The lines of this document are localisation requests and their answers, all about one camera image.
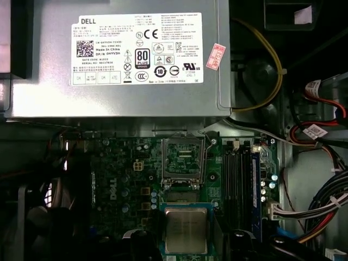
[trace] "ce mark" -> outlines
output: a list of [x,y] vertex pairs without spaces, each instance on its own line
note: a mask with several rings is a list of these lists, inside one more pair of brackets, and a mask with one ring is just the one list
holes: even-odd
[[[158,31],[158,29],[155,29],[155,30],[152,31],[152,37],[154,37],[155,39],[158,39],[158,37],[157,37],[157,31]],[[146,31],[144,32],[144,37],[145,37],[146,39],[150,39],[150,37],[148,37],[148,35],[147,35],[148,32],[150,32],[149,29],[146,30]]]

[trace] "power supply label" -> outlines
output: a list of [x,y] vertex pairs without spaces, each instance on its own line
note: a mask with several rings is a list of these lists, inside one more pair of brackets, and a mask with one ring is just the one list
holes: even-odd
[[203,83],[201,13],[88,15],[71,28],[71,85]]

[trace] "red sticker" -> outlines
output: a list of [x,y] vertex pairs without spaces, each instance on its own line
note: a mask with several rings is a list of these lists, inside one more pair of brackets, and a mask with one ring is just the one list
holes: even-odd
[[225,52],[225,49],[225,46],[215,43],[212,52],[209,56],[206,67],[213,70],[217,70],[219,68],[220,61],[222,59],[223,53]]

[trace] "power supply unit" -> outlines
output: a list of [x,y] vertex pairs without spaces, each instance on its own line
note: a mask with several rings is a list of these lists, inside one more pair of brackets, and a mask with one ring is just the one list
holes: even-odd
[[6,118],[209,125],[230,115],[228,0],[36,0],[32,75]]

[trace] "white connector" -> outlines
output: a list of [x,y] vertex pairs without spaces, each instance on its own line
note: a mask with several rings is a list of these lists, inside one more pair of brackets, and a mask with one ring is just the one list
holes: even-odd
[[274,213],[274,208],[281,207],[279,202],[276,202],[274,200],[268,200],[267,202],[267,215],[269,220],[280,220],[279,216]]

